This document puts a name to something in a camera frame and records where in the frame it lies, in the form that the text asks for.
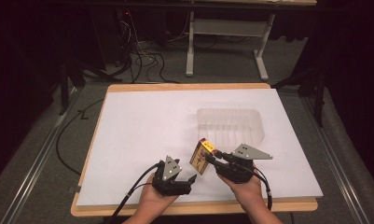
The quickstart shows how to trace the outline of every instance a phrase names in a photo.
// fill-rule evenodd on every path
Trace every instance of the person's left hand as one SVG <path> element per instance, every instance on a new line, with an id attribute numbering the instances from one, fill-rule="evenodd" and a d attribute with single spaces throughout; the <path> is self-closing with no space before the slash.
<path id="1" fill-rule="evenodd" d="M 162 196 L 159 194 L 150 184 L 153 178 L 154 174 L 151 174 L 147 179 L 147 185 L 143 187 L 136 212 L 124 223 L 151 223 L 178 198 L 179 195 Z"/>

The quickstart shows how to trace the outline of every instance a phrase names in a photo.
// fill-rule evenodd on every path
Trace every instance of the white paper sheet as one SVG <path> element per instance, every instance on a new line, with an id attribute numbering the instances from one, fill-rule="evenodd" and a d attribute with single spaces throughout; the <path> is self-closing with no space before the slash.
<path id="1" fill-rule="evenodd" d="M 180 159 L 177 180 L 196 174 L 189 160 L 199 140 L 199 108 L 259 111 L 265 137 L 257 148 L 273 160 L 255 164 L 269 180 L 273 198 L 323 196 L 276 90 L 124 91 L 106 95 L 76 205 L 119 204 L 139 176 L 166 156 Z M 138 203 L 140 192 L 128 204 Z M 266 197 L 264 186 L 262 192 Z M 227 200 L 234 196 L 214 167 L 198 175 L 189 195 L 177 199 Z"/>

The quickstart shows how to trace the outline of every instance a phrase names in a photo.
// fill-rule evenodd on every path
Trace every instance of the yellow box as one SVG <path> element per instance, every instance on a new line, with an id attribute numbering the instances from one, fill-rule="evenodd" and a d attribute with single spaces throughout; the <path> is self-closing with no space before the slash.
<path id="1" fill-rule="evenodd" d="M 209 162 L 206 161 L 204 154 L 212 154 L 214 151 L 215 147 L 205 138 L 202 138 L 196 145 L 189 163 L 199 172 L 200 175 L 203 175 L 209 164 Z"/>

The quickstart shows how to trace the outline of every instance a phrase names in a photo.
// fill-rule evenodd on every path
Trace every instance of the white desk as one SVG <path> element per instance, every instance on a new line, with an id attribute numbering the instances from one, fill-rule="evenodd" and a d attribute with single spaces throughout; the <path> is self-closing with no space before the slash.
<path id="1" fill-rule="evenodd" d="M 316 0 L 292 0 L 292 1 L 265 1 L 265 0 L 196 0 L 194 2 L 212 3 L 237 3 L 237 4 L 271 4 L 271 5 L 291 5 L 291 6 L 315 6 Z M 187 77 L 193 76 L 194 61 L 194 34 L 201 35 L 236 35 L 260 37 L 258 49 L 254 49 L 254 57 L 258 67 L 260 78 L 268 80 L 268 73 L 262 60 L 263 51 L 266 47 L 271 26 L 273 25 L 274 14 L 269 15 L 267 21 L 225 21 L 225 20 L 204 20 L 195 19 L 192 11 L 189 15 L 189 45 L 187 51 Z"/>
<path id="2" fill-rule="evenodd" d="M 258 109 L 266 133 L 259 148 L 274 159 L 256 161 L 256 165 L 270 182 L 272 211 L 317 208 L 315 198 L 321 197 L 322 192 L 280 98 L 269 85 L 134 84 L 108 88 L 72 214 L 111 216 L 143 171 L 165 160 L 167 155 L 180 159 L 183 166 L 177 179 L 194 175 L 196 171 L 188 162 L 199 140 L 197 108 L 203 106 Z M 120 211 L 121 216 L 134 213 L 139 195 L 139 190 L 133 193 L 129 204 Z M 242 212 L 228 186 L 216 176 L 215 169 L 208 169 L 203 176 L 198 176 L 191 193 L 181 196 L 163 215 Z"/>

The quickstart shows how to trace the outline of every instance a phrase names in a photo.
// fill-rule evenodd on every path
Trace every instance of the transparent plastic container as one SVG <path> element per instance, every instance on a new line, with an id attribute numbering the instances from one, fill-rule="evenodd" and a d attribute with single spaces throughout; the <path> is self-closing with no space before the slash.
<path id="1" fill-rule="evenodd" d="M 240 144 L 257 147 L 264 138 L 262 119 L 254 109 L 198 109 L 199 139 L 216 148 L 234 150 Z"/>

